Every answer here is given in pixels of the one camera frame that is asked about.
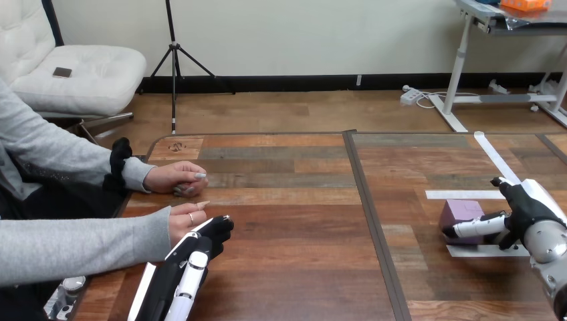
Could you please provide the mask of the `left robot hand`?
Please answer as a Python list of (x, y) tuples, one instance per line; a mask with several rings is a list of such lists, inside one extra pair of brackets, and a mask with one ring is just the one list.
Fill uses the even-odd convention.
[(160, 265), (147, 263), (129, 320), (187, 320), (212, 259), (231, 237), (230, 216), (213, 217), (188, 232)]

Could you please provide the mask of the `person's hand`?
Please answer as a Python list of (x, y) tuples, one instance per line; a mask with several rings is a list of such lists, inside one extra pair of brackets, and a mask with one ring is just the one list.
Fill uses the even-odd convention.
[(209, 184), (207, 172), (189, 161), (154, 167), (143, 181), (146, 190), (155, 193), (173, 193), (179, 197), (195, 197)]
[(168, 234), (174, 247), (192, 228), (206, 222), (205, 207), (210, 201), (185, 203), (171, 208), (168, 218)]

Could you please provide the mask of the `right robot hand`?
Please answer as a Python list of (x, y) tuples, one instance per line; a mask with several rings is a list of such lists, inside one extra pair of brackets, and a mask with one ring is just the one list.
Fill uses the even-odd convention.
[(528, 229), (538, 223), (551, 223), (566, 230), (566, 216), (549, 192), (533, 179), (513, 183), (504, 177), (495, 177), (490, 183), (497, 187), (507, 201), (511, 212), (483, 215), (453, 225), (444, 225), (441, 231), (449, 239), (461, 239), (508, 233), (498, 243), (501, 250), (509, 249), (516, 241), (524, 241)]

